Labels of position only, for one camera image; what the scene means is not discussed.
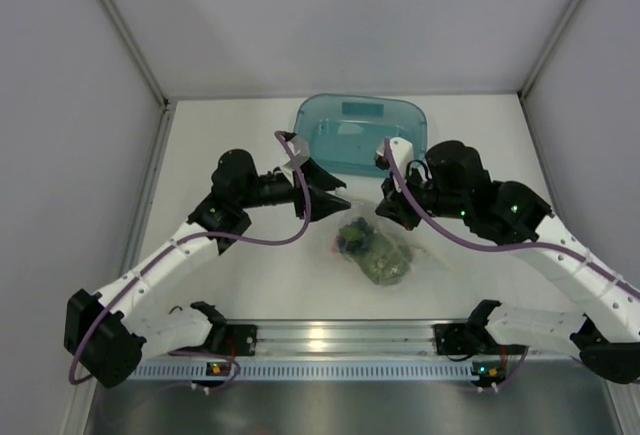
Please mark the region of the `teal plastic bin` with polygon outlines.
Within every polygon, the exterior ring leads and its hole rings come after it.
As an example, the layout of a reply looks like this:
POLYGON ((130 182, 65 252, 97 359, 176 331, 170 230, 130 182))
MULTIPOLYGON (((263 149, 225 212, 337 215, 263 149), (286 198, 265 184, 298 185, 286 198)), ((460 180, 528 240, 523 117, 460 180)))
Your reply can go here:
POLYGON ((374 157, 384 139, 401 137, 418 156, 426 152, 427 117, 417 105, 390 98, 319 94, 299 107, 294 132, 308 142, 311 158, 324 170, 383 178, 374 157))

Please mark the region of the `fake dark grape bunch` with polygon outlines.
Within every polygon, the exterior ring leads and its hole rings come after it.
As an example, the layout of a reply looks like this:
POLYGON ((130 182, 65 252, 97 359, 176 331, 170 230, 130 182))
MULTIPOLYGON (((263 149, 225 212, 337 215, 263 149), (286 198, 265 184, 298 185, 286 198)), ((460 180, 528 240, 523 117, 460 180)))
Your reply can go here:
POLYGON ((363 217, 358 217, 343 225, 335 239, 338 251, 343 255, 361 255, 369 250, 374 227, 363 217))

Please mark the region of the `fake green melon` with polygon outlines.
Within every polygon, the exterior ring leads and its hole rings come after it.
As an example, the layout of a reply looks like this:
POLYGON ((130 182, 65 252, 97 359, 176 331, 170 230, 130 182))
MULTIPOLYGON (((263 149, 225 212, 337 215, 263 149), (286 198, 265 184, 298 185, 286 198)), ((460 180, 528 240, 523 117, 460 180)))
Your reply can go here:
POLYGON ((409 244, 396 235, 374 233, 371 246, 361 255, 349 255, 375 285, 399 283, 410 271, 413 253, 409 244))

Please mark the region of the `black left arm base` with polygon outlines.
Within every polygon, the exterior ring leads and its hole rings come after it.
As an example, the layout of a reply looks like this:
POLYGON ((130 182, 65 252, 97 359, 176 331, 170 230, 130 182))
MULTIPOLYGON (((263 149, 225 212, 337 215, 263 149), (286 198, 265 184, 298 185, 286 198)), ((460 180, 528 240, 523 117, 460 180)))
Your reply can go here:
POLYGON ((190 307, 201 312, 211 324, 204 343, 195 347, 198 353, 224 355, 231 358, 255 355, 257 325, 230 322, 214 305, 205 302, 194 302, 190 307))

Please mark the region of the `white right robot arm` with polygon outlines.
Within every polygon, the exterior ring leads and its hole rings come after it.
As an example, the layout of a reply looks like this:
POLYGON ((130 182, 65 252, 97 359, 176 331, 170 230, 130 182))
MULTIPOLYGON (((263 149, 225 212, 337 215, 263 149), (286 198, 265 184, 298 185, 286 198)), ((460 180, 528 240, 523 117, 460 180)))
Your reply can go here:
POLYGON ((375 212, 407 230, 426 223, 454 244, 510 254, 562 292, 574 312, 478 303, 461 333, 475 354, 517 345, 579 360, 617 384, 639 381, 639 290, 582 244, 528 186, 496 181, 458 140, 417 159, 411 142, 385 139, 375 164, 387 171, 375 212))

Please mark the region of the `clear zip top bag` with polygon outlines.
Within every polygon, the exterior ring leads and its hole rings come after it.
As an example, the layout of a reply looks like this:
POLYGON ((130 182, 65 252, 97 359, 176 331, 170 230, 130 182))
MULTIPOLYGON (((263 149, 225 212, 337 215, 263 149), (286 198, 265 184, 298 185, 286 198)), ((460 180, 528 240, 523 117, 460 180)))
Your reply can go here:
POLYGON ((375 213, 376 204, 341 189, 350 207, 330 220, 321 235, 322 254, 370 283, 391 287, 408 275, 451 274, 453 266, 426 243, 375 213))

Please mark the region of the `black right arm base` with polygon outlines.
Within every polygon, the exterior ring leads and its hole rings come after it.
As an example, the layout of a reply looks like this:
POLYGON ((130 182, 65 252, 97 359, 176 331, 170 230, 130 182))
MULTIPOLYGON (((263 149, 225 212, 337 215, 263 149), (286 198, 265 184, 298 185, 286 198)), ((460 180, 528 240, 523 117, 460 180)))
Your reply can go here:
POLYGON ((491 313, 501 303, 482 300, 463 322, 440 323, 433 326, 438 355, 471 358, 475 355, 499 355, 499 344, 486 329, 491 313))

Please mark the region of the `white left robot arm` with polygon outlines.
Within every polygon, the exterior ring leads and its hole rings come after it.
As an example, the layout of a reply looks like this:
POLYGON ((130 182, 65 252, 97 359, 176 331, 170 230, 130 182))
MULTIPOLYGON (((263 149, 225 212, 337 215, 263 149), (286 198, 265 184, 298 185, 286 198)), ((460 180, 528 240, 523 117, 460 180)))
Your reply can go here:
POLYGON ((113 388, 149 358, 186 347, 209 355, 219 352, 227 321, 213 305, 196 301, 150 319, 158 297, 236 242, 286 246, 300 239, 311 223, 351 206, 335 194, 345 187, 344 181, 297 154, 287 165, 259 174, 249 152, 229 150, 220 157, 211 180, 209 194, 155 252, 97 291, 81 289, 70 297, 64 347, 73 357, 71 384, 94 378, 113 388), (279 240, 246 236, 250 209, 285 204, 292 205, 303 222, 294 235, 279 240))

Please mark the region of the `aluminium front rail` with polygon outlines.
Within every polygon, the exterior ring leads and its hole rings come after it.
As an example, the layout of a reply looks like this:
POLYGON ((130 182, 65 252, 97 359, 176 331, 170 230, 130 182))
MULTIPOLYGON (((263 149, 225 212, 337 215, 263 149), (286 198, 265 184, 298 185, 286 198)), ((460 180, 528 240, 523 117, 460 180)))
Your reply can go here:
MULTIPOLYGON (((438 355, 433 326, 461 320, 232 320, 258 326, 255 357, 312 358, 415 358, 461 356, 438 355)), ((500 348, 509 355, 534 357, 579 357, 577 351, 561 352, 541 343, 509 342, 500 348)))

